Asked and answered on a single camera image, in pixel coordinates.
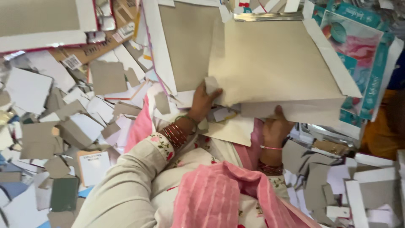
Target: pink bracelet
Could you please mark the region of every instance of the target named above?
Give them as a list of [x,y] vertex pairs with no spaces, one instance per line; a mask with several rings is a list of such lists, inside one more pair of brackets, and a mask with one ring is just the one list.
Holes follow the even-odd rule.
[[273,148],[273,147],[267,147],[267,146],[263,146],[263,145],[261,145],[260,148],[263,148],[263,149],[272,149],[272,150],[282,150],[282,148]]

